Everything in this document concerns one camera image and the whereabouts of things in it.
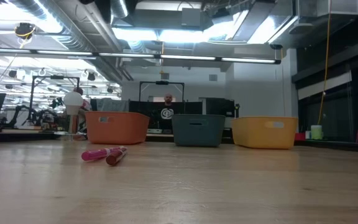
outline orange bin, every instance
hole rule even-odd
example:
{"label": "orange bin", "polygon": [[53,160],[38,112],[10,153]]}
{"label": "orange bin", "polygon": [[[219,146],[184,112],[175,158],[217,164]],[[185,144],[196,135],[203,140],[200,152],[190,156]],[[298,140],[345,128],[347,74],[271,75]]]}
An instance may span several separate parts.
{"label": "orange bin", "polygon": [[88,139],[94,144],[137,144],[146,140],[149,117],[140,113],[85,113]]}
{"label": "orange bin", "polygon": [[298,118],[247,116],[232,121],[234,144],[261,149],[293,147]]}

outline pink marker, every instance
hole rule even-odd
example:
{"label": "pink marker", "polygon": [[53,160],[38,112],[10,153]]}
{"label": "pink marker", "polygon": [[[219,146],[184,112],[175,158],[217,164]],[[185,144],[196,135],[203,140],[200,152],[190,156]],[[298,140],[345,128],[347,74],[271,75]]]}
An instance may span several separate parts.
{"label": "pink marker", "polygon": [[95,159],[104,158],[116,150],[125,150],[126,151],[127,148],[124,146],[119,146],[119,147],[105,148],[105,149],[99,149],[99,150],[85,151],[82,153],[81,158],[84,161],[92,161]]}

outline wall vent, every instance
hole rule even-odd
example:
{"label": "wall vent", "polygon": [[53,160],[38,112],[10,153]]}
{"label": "wall vent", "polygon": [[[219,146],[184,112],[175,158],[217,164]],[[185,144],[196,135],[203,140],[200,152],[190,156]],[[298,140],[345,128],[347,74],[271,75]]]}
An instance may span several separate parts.
{"label": "wall vent", "polygon": [[218,81],[218,75],[213,74],[213,75],[209,75],[209,80],[212,82],[217,82]]}

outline yellow bin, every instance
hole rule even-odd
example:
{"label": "yellow bin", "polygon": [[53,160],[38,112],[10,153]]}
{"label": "yellow bin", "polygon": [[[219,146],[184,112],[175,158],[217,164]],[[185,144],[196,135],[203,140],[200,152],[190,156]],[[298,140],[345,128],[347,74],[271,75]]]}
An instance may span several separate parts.
{"label": "yellow bin", "polygon": [[246,116],[232,121],[234,144],[261,149],[293,147],[298,118]]}

